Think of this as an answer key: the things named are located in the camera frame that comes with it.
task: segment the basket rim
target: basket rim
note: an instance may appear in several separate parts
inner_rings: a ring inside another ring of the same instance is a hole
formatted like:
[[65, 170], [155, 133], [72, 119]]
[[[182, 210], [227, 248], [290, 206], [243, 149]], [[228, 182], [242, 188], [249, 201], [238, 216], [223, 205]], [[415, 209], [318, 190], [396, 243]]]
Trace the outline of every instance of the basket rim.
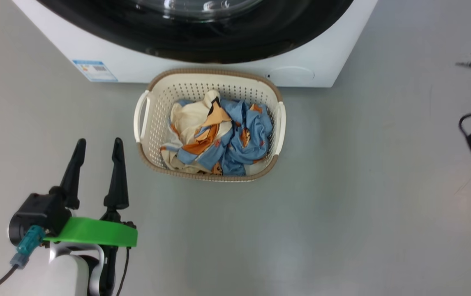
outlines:
[[[272, 91], [274, 92], [277, 101], [282, 103], [283, 102], [283, 97], [281, 96], [281, 93], [279, 92], [279, 89], [277, 89], [277, 86], [275, 86], [269, 79], [266, 79], [264, 77], [260, 77], [258, 75], [254, 74], [249, 74], [249, 73], [243, 73], [243, 72], [238, 72], [238, 71], [227, 71], [227, 70], [220, 70], [220, 69], [173, 69], [173, 70], [168, 70], [160, 73], [157, 75], [147, 86], [147, 90], [151, 92], [155, 85], [161, 81], [161, 79], [170, 76], [170, 75], [175, 75], [175, 74], [216, 74], [216, 75], [226, 75], [226, 76], [235, 76], [235, 77], [242, 77], [242, 78], [247, 78], [247, 79], [255, 79], [259, 82], [262, 82], [269, 86]], [[142, 147], [142, 143], [137, 143], [137, 148], [139, 151], [139, 155], [142, 159], [142, 161], [149, 166], [152, 170], [155, 172], [159, 173], [164, 173], [167, 175], [171, 176], [178, 176], [181, 178], [190, 178], [190, 179], [195, 179], [195, 180], [210, 180], [210, 181], [217, 181], [217, 182], [245, 182], [245, 181], [252, 181], [256, 180], [262, 176], [265, 176], [267, 173], [269, 173], [272, 168], [275, 166], [275, 163], [277, 162], [277, 158], [279, 157], [277, 154], [272, 156], [272, 160], [270, 163], [267, 165], [267, 167], [264, 168], [264, 170], [258, 172], [257, 174], [250, 175], [250, 176], [219, 176], [219, 175], [205, 175], [205, 174], [192, 174], [192, 173], [185, 173], [185, 172], [179, 172], [179, 171], [172, 171], [166, 168], [159, 167], [158, 165], [155, 165], [152, 163], [145, 155], [144, 149]]]
[[248, 78], [248, 79], [255, 79], [259, 82], [267, 84], [267, 86], [269, 86], [273, 90], [278, 102], [283, 101], [283, 96], [281, 96], [281, 92], [279, 92], [279, 89], [277, 89], [277, 86], [275, 86], [269, 79], [266, 79], [265, 77], [261, 77], [254, 74], [243, 73], [243, 72], [238, 72], [238, 71], [219, 70], [219, 69], [193, 69], [192, 68], [192, 69], [173, 69], [173, 70], [164, 71], [160, 73], [159, 75], [155, 76], [155, 78], [152, 79], [151, 82], [148, 84], [148, 87], [146, 89], [151, 92], [151, 90], [153, 90], [155, 85], [161, 79], [163, 79], [166, 76], [170, 76], [174, 74], [216, 74], [216, 75], [226, 75], [226, 76], [235, 76], [235, 77], [242, 77], [242, 78]]

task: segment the gray floor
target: gray floor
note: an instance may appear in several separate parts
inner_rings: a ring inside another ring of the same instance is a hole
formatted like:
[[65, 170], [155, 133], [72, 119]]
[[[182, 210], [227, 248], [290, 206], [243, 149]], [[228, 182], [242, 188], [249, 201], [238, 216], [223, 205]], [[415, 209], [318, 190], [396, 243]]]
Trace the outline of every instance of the gray floor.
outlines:
[[[126, 143], [140, 242], [123, 295], [471, 295], [471, 1], [380, 0], [335, 86], [284, 89], [286, 142], [254, 183], [180, 180], [144, 166], [132, 113], [145, 86], [95, 84], [0, 0], [0, 276], [7, 223], [88, 149], [79, 215], [100, 217], [113, 139]], [[38, 250], [0, 295], [33, 295]], [[124, 253], [119, 255], [122, 274]]]

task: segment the cable connector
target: cable connector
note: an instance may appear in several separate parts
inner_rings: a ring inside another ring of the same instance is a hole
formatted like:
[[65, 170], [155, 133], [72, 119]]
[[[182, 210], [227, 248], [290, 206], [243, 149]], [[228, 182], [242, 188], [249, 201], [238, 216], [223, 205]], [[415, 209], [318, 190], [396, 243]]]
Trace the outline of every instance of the cable connector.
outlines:
[[42, 243], [46, 237], [46, 232], [42, 227], [33, 225], [25, 234], [23, 240], [16, 247], [17, 253], [12, 257], [10, 264], [23, 269], [33, 251]]

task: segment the white plastic basket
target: white plastic basket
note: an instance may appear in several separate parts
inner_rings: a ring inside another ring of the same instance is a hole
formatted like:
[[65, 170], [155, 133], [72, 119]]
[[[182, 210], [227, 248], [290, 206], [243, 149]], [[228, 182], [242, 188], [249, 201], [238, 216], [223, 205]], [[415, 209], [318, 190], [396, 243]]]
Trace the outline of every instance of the white plastic basket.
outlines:
[[[273, 125], [271, 145], [263, 165], [252, 174], [247, 176], [190, 174], [169, 170], [164, 165], [160, 147], [166, 142], [172, 105], [180, 99], [201, 101], [208, 90], [218, 90], [223, 99], [244, 99], [249, 103], [267, 105]], [[263, 77], [211, 69], [176, 69], [155, 77], [140, 96], [134, 113], [134, 135], [140, 157], [146, 165], [157, 172], [198, 180], [245, 182], [256, 180], [273, 168], [283, 146], [285, 123], [286, 113], [281, 94], [273, 83]]]

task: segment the green plastic part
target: green plastic part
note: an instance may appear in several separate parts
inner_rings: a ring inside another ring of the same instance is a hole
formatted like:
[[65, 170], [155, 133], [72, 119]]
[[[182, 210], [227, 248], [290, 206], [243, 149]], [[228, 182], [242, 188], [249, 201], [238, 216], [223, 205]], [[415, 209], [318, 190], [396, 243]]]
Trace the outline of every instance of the green plastic part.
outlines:
[[100, 221], [85, 217], [71, 217], [59, 236], [46, 236], [45, 241], [74, 242], [136, 247], [138, 232], [121, 223]]

